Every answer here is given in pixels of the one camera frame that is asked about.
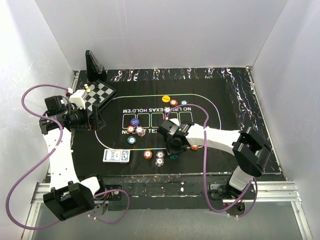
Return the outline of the green poker chip stack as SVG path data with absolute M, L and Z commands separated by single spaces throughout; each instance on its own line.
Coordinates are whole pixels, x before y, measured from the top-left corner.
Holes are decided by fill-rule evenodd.
M 178 158 L 178 155 L 177 154 L 171 154 L 171 155 L 169 155 L 169 158 L 175 160 L 175 159 Z

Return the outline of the blue small blind button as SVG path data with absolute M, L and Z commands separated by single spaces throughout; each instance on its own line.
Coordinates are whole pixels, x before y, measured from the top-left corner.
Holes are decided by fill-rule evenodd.
M 130 120 L 130 125 L 131 126 L 137 127 L 139 124 L 140 124 L 140 120 L 138 118 L 132 118 Z

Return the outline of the orange poker chip stack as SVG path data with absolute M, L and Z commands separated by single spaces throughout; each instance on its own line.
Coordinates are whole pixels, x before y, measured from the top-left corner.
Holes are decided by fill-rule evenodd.
M 151 150 L 145 150 L 144 153 L 143 153 L 143 157 L 146 159 L 146 160 L 150 160 L 152 157 L 153 157 L 153 153 Z

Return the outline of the pink chips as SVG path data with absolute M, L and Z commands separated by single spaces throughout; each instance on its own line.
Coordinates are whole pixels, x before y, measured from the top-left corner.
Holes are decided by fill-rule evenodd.
M 143 137 L 146 134 L 146 130 L 143 129 L 141 126 L 137 126 L 135 129 L 135 133 L 139 136 L 139 137 Z

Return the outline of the pink chip front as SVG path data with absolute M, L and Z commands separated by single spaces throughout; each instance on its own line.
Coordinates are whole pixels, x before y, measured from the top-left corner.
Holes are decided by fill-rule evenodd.
M 155 165 L 156 165 L 157 167 L 162 167 L 162 166 L 164 165 L 164 159 L 163 159 L 163 158 L 157 158 L 157 159 L 155 160 Z

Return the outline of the orange chips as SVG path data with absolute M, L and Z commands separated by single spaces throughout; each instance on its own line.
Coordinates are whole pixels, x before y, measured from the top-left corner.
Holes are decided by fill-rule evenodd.
M 198 145 L 191 145 L 190 148 L 193 150 L 193 151 L 196 151 L 199 149 L 199 146 Z
M 176 99 L 171 99 L 170 102 L 169 102 L 169 104 L 170 104 L 171 106 L 175 107 L 175 106 L 178 105 L 178 102 L 177 102 Z
M 132 125 L 129 125 L 126 130 L 128 133 L 134 133 L 136 128 Z

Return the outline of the green chips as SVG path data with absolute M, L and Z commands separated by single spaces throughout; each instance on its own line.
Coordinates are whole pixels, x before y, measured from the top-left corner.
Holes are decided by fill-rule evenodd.
M 127 138 L 127 142 L 130 144 L 130 145 L 134 145 L 136 143 L 136 138 L 134 136 L 129 136 Z

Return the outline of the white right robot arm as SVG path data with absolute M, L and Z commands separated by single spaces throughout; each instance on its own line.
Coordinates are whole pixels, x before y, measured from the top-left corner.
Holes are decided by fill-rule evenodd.
M 271 155 L 270 145 L 251 127 L 220 130 L 189 122 L 177 125 L 165 120 L 157 132 L 164 137 L 169 156 L 186 151 L 187 146 L 206 146 L 233 155 L 238 166 L 226 184 L 227 195 L 232 199 L 243 195 L 249 181 L 262 175 Z

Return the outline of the yellow big blind button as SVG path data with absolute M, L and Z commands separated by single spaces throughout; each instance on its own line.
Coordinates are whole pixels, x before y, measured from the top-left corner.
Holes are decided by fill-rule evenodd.
M 169 103 L 170 100 L 171 100 L 171 97 L 168 96 L 168 95 L 164 95 L 164 96 L 162 96 L 161 100 L 162 100 L 164 103 Z

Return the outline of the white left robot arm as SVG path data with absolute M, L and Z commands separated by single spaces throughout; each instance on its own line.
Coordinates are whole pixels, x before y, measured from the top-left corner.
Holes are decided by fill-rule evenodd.
M 59 126 L 42 117 L 39 120 L 41 133 L 50 152 L 50 191 L 43 195 L 44 204 L 60 220 L 65 221 L 95 208 L 95 200 L 106 196 L 106 187 L 97 174 L 80 181 L 72 158 L 72 130 L 90 128 L 86 109 L 71 103 L 63 105 L 62 112 L 50 116 L 62 125 L 62 139 L 58 146 L 61 131 Z

